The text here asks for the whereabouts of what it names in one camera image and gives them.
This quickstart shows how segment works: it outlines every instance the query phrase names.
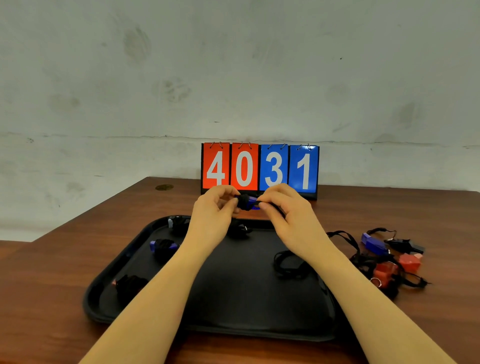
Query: black tray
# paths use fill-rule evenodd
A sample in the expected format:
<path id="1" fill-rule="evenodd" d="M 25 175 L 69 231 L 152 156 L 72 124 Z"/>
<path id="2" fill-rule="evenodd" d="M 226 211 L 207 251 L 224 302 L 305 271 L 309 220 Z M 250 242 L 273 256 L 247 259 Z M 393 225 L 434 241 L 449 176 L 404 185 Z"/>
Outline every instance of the black tray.
<path id="1" fill-rule="evenodd" d="M 168 238 L 181 244 L 165 217 L 148 224 L 88 287 L 87 316 L 111 323 L 122 311 L 114 279 L 137 275 L 151 279 L 162 268 L 149 242 Z M 268 220 L 242 219 L 253 229 L 245 240 L 226 237 L 200 269 L 185 306 L 181 329 L 258 337 L 325 341 L 335 337 L 342 316 L 333 295 L 314 272 L 305 279 L 280 279 L 274 255 L 287 248 Z M 298 265 L 288 258 L 283 265 Z"/>

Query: table surface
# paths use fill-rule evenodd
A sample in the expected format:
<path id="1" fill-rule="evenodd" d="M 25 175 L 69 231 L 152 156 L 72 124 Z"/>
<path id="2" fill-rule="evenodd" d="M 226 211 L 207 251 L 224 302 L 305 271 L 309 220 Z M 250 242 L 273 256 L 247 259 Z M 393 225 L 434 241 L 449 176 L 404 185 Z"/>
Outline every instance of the table surface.
<path id="1" fill-rule="evenodd" d="M 174 188 L 157 191 L 159 184 Z M 82 311 L 90 282 L 149 222 L 189 215 L 198 180 L 148 177 L 0 260 L 0 363 L 77 363 L 105 330 Z M 360 240 L 379 226 L 426 247 L 420 271 L 433 285 L 402 290 L 396 304 L 459 364 L 480 347 L 480 194 L 319 186 L 313 208 L 326 231 Z M 244 218 L 264 218 L 261 211 Z M 335 244 L 353 251 L 341 239 Z M 186 334 L 167 363 L 366 363 L 355 342 Z"/>

